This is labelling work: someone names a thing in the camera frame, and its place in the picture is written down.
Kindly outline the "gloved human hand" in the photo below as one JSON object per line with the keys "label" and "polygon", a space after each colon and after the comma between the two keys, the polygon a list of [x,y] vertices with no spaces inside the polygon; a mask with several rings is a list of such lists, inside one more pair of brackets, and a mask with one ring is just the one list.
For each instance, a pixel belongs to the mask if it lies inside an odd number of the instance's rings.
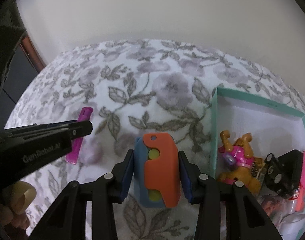
{"label": "gloved human hand", "polygon": [[28,239],[30,220],[25,212],[19,215],[0,204],[0,225],[10,239]]}

